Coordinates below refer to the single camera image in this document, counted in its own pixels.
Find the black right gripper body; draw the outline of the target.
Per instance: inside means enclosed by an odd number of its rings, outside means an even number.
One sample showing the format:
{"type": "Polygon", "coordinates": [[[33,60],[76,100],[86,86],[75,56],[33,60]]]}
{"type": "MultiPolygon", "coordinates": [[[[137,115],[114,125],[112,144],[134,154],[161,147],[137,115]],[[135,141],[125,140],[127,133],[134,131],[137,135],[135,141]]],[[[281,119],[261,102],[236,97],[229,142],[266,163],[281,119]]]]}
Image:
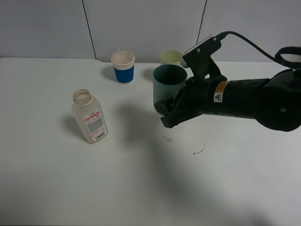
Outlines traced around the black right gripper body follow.
{"type": "Polygon", "coordinates": [[[201,115],[233,116],[233,82],[224,76],[188,79],[178,94],[178,121],[201,115]]]}

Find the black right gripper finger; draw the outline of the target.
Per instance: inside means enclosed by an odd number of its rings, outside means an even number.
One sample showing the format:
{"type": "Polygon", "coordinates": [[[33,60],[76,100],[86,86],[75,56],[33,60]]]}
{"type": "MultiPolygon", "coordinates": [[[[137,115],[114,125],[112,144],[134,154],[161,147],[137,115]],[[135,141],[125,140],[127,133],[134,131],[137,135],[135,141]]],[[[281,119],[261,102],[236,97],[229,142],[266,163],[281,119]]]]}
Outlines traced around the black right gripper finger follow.
{"type": "Polygon", "coordinates": [[[182,122],[195,118],[195,111],[186,101],[187,89],[181,87],[175,98],[155,103],[155,110],[163,115],[161,121],[166,128],[173,128],[182,122]]]}

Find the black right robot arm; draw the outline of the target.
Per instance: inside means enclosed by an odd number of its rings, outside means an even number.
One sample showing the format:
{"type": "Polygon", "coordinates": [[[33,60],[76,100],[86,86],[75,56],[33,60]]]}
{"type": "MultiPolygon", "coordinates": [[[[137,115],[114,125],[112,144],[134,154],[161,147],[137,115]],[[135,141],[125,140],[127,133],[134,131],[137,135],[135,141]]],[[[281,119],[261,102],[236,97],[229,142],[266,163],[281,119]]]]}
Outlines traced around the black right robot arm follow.
{"type": "Polygon", "coordinates": [[[154,106],[167,128],[205,114],[255,119],[268,129],[289,132],[301,125],[301,71],[287,69],[271,79],[236,81],[222,75],[194,76],[175,98],[154,106]]]}

